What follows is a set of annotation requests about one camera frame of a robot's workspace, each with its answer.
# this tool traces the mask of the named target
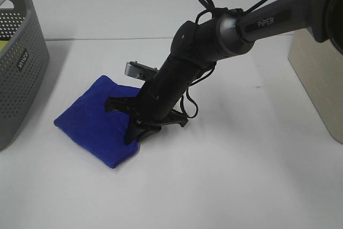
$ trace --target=blue fabric pouch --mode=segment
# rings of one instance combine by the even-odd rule
[[[138,88],[118,85],[101,76],[55,121],[74,142],[115,168],[138,150],[137,141],[125,145],[129,115],[105,112],[107,97],[134,97]]]

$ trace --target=beige box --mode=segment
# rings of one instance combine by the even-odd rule
[[[331,136],[343,143],[343,55],[306,29],[294,33],[288,59]]]

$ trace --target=robotic arm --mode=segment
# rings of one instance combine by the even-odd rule
[[[173,107],[185,92],[189,97],[188,87],[205,72],[213,72],[218,60],[247,53],[258,39],[307,28],[317,42],[330,39],[343,54],[343,0],[278,0],[249,13],[199,1],[206,10],[195,23],[187,21],[178,29],[160,70],[127,64],[126,75],[145,80],[138,95],[107,99],[107,112],[130,115],[127,145],[159,132],[163,125],[185,126],[192,117]],[[200,16],[207,12],[212,19],[199,25]]]

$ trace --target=yellow object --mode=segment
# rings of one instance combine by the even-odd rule
[[[5,47],[8,41],[6,40],[0,40],[0,51]]]

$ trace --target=gray plastic basket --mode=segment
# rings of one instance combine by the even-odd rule
[[[43,80],[48,49],[32,0],[0,9],[0,150],[16,134]]]

